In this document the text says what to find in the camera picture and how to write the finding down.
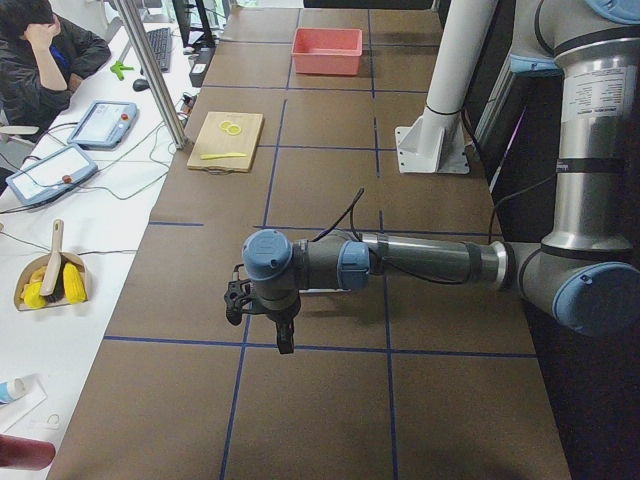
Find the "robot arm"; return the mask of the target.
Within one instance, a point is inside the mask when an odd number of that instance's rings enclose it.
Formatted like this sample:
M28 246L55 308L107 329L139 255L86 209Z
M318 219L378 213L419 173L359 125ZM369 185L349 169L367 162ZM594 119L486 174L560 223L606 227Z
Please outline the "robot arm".
M233 277L226 316L265 315L279 351L294 350L294 319L306 290L357 290L396 270L442 285L483 282L512 290L559 324L606 335L639 317L639 273L619 226L624 134L639 76L635 1L520 1L511 69L563 77L556 199L539 244L485 245L339 232L290 241L264 229L244 243L247 278Z

